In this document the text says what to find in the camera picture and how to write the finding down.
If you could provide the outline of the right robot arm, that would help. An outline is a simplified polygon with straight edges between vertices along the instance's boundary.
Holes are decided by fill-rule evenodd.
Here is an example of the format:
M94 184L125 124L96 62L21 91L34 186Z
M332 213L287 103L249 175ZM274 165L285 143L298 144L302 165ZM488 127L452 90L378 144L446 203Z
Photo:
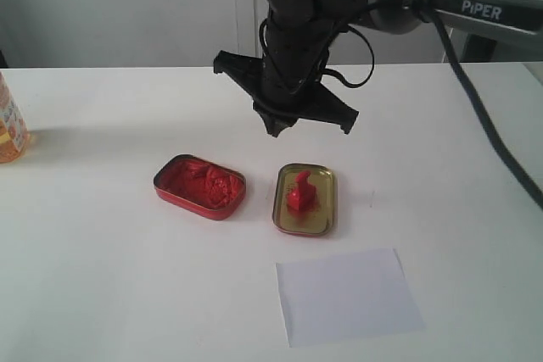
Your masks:
M355 25L400 35L431 14L452 28L519 47L542 44L542 0L267 0L260 26L263 55L222 51L213 69L252 98L266 131L278 136L298 120L338 125L349 132L358 113L321 82L329 48Z

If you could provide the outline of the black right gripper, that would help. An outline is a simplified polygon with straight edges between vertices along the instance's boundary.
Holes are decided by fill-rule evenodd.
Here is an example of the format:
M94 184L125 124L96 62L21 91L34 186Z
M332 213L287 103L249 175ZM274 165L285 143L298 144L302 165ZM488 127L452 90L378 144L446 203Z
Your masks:
M300 119L335 124L349 134L359 112L321 84L333 28L329 19L289 26L281 16L268 14L259 29L262 59L221 50L213 60L214 73L228 75L251 96L270 136L278 137L280 125Z

